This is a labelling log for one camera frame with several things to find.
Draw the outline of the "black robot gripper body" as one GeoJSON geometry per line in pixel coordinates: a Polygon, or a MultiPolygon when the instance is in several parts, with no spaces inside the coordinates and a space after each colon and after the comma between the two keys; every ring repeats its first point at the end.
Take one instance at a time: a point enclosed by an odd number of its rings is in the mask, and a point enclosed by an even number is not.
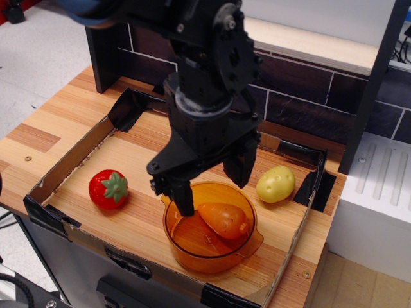
{"type": "Polygon", "coordinates": [[[212,167],[223,164],[230,152],[247,141],[260,142],[261,114],[231,112],[184,112],[174,101],[167,101],[171,137],[167,145],[147,165],[156,194],[169,194],[171,183],[190,181],[212,167]]]}

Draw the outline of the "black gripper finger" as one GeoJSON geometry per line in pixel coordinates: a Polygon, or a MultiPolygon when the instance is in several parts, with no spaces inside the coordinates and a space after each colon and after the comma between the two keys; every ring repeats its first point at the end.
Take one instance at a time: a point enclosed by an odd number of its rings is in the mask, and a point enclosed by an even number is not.
{"type": "Polygon", "coordinates": [[[171,183],[170,197],[174,201],[181,216],[194,215],[193,192],[190,181],[177,181],[171,183]]]}
{"type": "Polygon", "coordinates": [[[223,160],[223,170],[228,178],[240,189],[249,182],[256,160],[256,141],[247,141],[235,147],[223,160]]]}

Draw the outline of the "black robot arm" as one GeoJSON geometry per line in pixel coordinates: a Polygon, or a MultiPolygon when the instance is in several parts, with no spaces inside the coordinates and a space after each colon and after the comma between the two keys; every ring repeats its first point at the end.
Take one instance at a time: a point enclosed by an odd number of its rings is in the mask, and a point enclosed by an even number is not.
{"type": "Polygon", "coordinates": [[[170,41],[177,71],[164,83],[171,137],[148,164],[156,194],[170,197],[181,215],[194,213],[190,181],[222,164],[244,187],[260,141],[262,117],[248,85],[261,58],[244,29],[240,1],[61,1],[76,22],[107,28],[126,22],[170,41]]]}

